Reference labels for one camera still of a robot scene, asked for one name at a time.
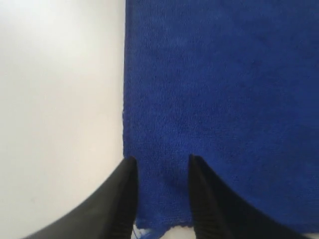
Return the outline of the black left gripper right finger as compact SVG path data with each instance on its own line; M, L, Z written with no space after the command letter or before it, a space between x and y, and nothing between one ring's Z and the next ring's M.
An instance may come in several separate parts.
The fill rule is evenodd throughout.
M247 203L209 167L190 155L188 194L198 239L304 239Z

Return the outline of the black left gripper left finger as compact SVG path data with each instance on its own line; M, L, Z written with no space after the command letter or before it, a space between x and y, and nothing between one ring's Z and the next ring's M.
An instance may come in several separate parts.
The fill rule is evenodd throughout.
M129 239L137 207L137 161L129 157L82 204L28 238Z

